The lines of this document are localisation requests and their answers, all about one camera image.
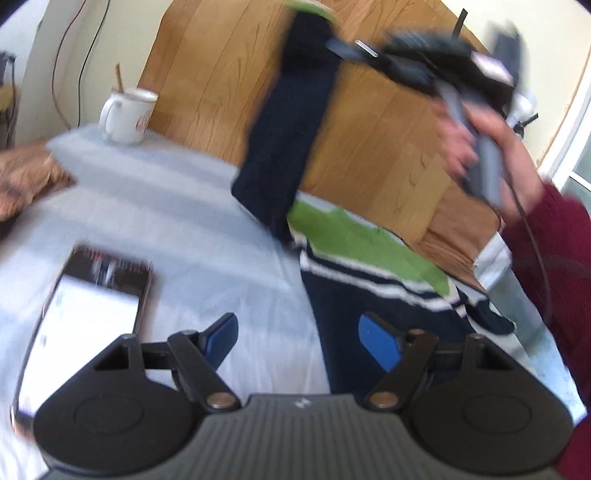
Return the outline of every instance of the wooden stick in mug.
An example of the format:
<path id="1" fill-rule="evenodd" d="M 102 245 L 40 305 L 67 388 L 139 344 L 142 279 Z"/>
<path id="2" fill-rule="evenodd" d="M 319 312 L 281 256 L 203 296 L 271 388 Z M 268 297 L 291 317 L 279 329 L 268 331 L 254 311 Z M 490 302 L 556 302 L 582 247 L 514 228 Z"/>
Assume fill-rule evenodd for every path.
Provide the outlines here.
<path id="1" fill-rule="evenodd" d="M 121 65 L 115 65 L 115 76 L 117 77 L 117 91 L 123 93 L 123 80 L 121 80 Z"/>

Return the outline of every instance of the finger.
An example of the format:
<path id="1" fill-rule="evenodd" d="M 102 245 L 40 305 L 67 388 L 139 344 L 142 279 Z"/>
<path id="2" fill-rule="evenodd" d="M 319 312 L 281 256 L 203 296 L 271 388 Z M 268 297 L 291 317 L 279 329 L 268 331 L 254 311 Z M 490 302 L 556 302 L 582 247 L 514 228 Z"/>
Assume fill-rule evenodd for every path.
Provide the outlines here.
<path id="1" fill-rule="evenodd" d="M 441 144 L 441 154 L 446 163 L 452 166 L 456 164 L 462 166 L 463 169 L 470 167 L 477 162 L 478 158 L 472 146 L 464 141 L 447 140 Z"/>
<path id="2" fill-rule="evenodd" d="M 431 108 L 437 118 L 449 118 L 449 114 L 447 113 L 445 103 L 440 98 L 433 99 L 431 103 Z"/>
<path id="3" fill-rule="evenodd" d="M 468 119 L 480 133 L 492 137 L 501 148 L 509 147 L 516 139 L 511 127 L 492 108 L 466 104 Z"/>
<path id="4" fill-rule="evenodd" d="M 457 143 L 473 145 L 476 141 L 466 127 L 456 123 L 450 118 L 437 123 L 437 134 L 443 142 L 454 141 Z"/>
<path id="5" fill-rule="evenodd" d="M 444 169 L 455 182 L 460 182 L 466 176 L 466 169 L 457 158 L 448 158 Z"/>

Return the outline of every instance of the pillow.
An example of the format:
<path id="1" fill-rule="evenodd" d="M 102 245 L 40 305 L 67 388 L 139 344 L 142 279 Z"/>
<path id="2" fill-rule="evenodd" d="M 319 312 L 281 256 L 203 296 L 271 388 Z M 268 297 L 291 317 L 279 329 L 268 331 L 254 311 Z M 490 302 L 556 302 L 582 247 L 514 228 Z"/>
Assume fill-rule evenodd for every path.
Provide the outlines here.
<path id="1" fill-rule="evenodd" d="M 34 201 L 74 183 L 44 144 L 1 153 L 0 222 L 14 221 L 14 217 Z"/>

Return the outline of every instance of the circular black pad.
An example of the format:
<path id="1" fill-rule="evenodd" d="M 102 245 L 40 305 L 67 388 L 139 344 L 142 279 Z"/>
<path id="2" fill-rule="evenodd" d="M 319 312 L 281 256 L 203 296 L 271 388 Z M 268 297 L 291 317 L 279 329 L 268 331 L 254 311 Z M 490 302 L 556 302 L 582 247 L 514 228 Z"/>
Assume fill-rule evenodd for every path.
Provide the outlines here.
<path id="1" fill-rule="evenodd" d="M 175 390 L 127 369 L 83 368 L 35 416 L 33 432 L 49 466 L 78 475 L 144 471 L 177 453 L 195 427 Z"/>
<path id="2" fill-rule="evenodd" d="M 550 466 L 568 444 L 572 421 L 560 400 L 522 373 L 475 371 L 433 387 L 413 406 L 415 434 L 440 460 L 468 472 L 520 475 Z"/>

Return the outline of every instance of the mug handle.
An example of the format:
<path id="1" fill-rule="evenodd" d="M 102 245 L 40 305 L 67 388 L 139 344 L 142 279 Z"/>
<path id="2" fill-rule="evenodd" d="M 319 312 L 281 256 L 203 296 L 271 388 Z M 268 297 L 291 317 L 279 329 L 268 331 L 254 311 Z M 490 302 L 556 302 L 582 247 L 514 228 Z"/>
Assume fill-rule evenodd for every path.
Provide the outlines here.
<path id="1" fill-rule="evenodd" d="M 107 119 L 109 118 L 109 114 L 111 112 L 111 109 L 115 106 L 121 106 L 121 100 L 117 99 L 117 98 L 109 98 L 103 109 L 102 112 L 100 113 L 100 119 L 99 119 L 99 125 L 100 125 L 100 129 L 105 133 L 107 139 L 111 139 L 111 133 L 109 133 L 107 131 Z"/>

